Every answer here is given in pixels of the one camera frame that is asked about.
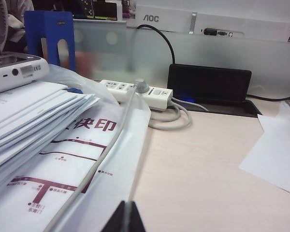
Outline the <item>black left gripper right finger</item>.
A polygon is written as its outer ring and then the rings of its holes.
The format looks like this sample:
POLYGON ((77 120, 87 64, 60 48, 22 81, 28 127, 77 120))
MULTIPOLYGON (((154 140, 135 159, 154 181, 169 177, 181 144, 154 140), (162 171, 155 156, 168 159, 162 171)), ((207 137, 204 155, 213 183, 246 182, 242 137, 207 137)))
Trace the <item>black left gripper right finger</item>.
POLYGON ((129 231, 130 232, 146 232, 135 202, 131 202, 129 231))

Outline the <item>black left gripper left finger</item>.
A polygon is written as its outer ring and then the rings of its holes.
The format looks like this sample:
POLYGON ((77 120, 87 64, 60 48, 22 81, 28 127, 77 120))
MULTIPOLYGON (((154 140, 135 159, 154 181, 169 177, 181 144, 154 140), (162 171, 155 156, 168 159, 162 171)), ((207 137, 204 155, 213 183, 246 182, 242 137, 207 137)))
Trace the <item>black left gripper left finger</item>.
POLYGON ((129 206, 125 201, 121 201, 115 212, 106 224, 107 232, 127 232, 129 224, 129 206))

